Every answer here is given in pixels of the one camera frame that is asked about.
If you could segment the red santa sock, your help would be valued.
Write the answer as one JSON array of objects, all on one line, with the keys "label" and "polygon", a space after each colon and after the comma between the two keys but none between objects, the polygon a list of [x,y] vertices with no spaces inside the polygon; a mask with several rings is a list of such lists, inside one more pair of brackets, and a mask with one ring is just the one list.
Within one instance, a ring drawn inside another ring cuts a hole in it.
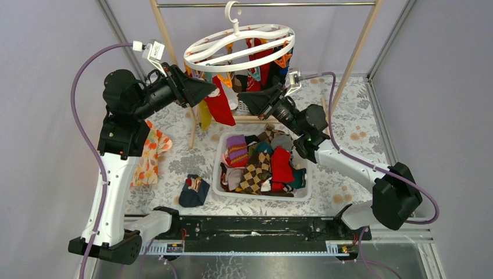
[{"label": "red santa sock", "polygon": [[235,119],[228,104],[228,99],[222,87],[222,82],[214,76],[212,83],[217,87],[211,94],[205,98],[210,114],[214,120],[227,126],[236,125]]}]

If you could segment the white round clip hanger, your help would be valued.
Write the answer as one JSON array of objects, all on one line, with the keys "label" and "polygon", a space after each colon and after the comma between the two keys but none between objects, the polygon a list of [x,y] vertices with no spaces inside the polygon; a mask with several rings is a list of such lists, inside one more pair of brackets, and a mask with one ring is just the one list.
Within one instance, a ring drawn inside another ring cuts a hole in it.
[{"label": "white round clip hanger", "polygon": [[249,70],[282,58],[295,45],[292,28],[279,24],[241,26],[231,15],[238,1],[229,1],[224,16],[232,28],[209,36],[190,45],[183,54],[184,64],[190,69],[207,73]]}]

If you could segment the navy blue sock bundle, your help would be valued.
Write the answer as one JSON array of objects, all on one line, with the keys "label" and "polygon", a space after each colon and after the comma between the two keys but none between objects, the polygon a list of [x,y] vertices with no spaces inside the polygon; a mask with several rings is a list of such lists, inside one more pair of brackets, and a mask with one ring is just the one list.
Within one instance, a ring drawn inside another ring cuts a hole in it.
[{"label": "navy blue sock bundle", "polygon": [[184,208],[203,206],[209,189],[209,183],[201,176],[188,174],[178,198],[178,204]]}]

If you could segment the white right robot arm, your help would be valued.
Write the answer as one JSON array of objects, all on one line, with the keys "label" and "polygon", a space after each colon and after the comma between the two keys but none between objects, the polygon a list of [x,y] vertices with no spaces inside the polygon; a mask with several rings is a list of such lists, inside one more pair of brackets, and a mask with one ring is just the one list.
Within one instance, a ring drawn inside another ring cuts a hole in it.
[{"label": "white right robot arm", "polygon": [[339,212],[333,224],[334,234],[348,239],[356,229],[381,224],[398,230],[422,203],[418,190],[412,187],[409,168],[372,163],[354,153],[337,147],[328,127],[324,107],[311,104],[298,110],[291,97],[284,95],[281,85],[260,92],[241,92],[239,100],[258,118],[273,116],[297,135],[294,147],[302,158],[326,166],[351,178],[372,194],[370,201],[349,205]]}]

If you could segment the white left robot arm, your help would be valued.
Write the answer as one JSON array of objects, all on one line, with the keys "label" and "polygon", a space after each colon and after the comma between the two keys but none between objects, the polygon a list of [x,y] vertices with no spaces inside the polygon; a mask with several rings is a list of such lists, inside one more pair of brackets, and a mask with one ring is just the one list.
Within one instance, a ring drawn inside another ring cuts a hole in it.
[{"label": "white left robot arm", "polygon": [[217,87],[167,63],[157,75],[150,85],[125,69],[105,77],[106,115],[95,148],[98,183],[87,225],[79,237],[69,241],[70,253],[130,265],[144,242],[159,234],[172,239],[180,233],[178,212],[169,208],[158,208],[142,220],[124,225],[130,185],[150,132],[146,120],[172,103],[195,106]]}]

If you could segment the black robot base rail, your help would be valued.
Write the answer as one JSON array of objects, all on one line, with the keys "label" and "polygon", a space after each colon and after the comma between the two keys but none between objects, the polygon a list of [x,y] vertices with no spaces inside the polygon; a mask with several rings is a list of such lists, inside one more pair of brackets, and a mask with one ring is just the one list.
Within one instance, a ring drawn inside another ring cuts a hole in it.
[{"label": "black robot base rail", "polygon": [[336,217],[299,216],[181,216],[176,225],[176,228],[158,234],[156,239],[192,241],[246,235],[353,241],[364,229],[352,230]]}]

